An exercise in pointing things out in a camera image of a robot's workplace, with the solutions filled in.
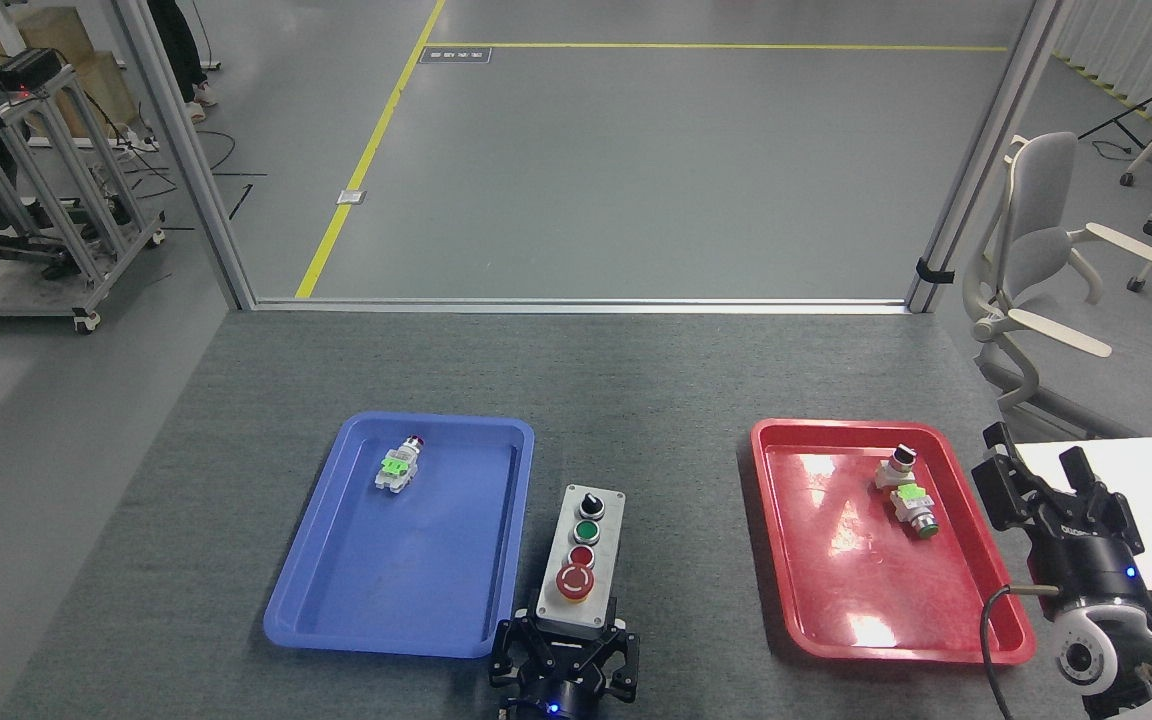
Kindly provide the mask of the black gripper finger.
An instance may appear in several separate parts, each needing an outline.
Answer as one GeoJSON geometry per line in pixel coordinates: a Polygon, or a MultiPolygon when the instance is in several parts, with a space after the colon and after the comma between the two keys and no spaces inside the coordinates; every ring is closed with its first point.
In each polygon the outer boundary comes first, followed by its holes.
{"type": "Polygon", "coordinates": [[[526,691],[526,687],[550,679],[553,651],[535,611],[516,611],[499,621],[488,661],[488,684],[493,688],[516,685],[526,691]]]}
{"type": "Polygon", "coordinates": [[[1126,546],[1143,546],[1128,498],[1112,492],[1097,477],[1084,448],[1073,446],[1062,450],[1059,461],[1073,491],[1073,526],[1093,536],[1115,538],[1126,546]]]}
{"type": "Polygon", "coordinates": [[[596,682],[591,685],[594,700],[605,696],[616,700],[636,700],[639,679],[639,639],[637,632],[628,629],[626,621],[617,617],[617,601],[609,600],[604,611],[602,626],[594,635],[591,650],[591,667],[596,670],[596,682]],[[620,655],[622,664],[613,670],[605,670],[605,662],[613,655],[620,655]]]}
{"type": "Polygon", "coordinates": [[[986,442],[986,455],[973,467],[972,478],[990,524],[998,532],[1021,528],[1032,538],[1055,541],[1055,488],[1021,458],[1005,420],[983,429],[982,438],[986,442]]]}

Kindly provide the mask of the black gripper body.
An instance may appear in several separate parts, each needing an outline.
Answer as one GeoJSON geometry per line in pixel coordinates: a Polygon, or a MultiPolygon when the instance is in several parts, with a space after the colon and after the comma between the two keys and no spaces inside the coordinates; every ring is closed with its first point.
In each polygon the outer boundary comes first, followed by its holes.
{"type": "Polygon", "coordinates": [[[517,683],[511,719],[600,719],[604,698],[622,696],[622,667],[608,673],[605,660],[581,665],[559,655],[554,667],[526,661],[517,683]]]}
{"type": "Polygon", "coordinates": [[[1026,528],[1026,537],[1030,579],[1059,589],[1039,600],[1043,611],[1111,602],[1146,607],[1149,591],[1135,561],[1144,543],[1134,523],[1114,521],[1106,532],[1092,535],[1041,515],[1026,528]]]}

